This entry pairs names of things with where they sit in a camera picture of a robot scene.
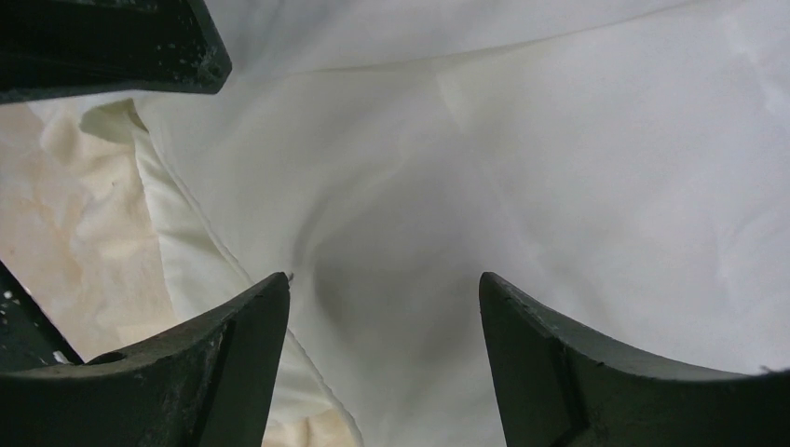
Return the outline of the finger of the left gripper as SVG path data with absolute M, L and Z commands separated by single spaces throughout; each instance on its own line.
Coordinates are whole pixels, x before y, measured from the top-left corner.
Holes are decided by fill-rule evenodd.
M 4 1 L 1 102 L 215 94 L 232 62 L 202 1 Z

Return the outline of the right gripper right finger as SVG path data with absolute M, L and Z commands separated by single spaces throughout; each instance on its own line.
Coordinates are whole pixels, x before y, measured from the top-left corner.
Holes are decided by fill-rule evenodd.
M 510 446 L 785 446 L 789 374 L 723 372 L 626 345 L 499 275 L 479 282 Z

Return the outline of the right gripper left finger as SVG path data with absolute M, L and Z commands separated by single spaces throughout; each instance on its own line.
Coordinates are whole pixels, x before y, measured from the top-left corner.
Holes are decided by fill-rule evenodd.
M 1 375 L 5 446 L 259 446 L 290 309 L 275 273 L 160 334 L 81 364 Z

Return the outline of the white ruffled pillowcase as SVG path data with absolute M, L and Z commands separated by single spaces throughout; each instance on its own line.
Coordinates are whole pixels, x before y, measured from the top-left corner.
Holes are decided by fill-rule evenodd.
M 130 100 L 357 446 L 501 446 L 485 271 L 647 351 L 789 365 L 785 1 L 220 1 L 214 96 Z

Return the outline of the white pillow yellow edge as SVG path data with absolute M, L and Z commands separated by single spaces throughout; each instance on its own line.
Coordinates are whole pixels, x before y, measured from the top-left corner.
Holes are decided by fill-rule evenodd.
M 130 144 L 145 203 L 157 234 L 166 290 L 176 318 L 186 320 L 223 304 L 253 284 L 228 261 L 198 213 L 161 162 L 130 100 L 93 107 L 80 128 Z M 357 446 L 359 438 L 329 395 L 304 349 L 288 332 L 266 424 L 265 446 Z

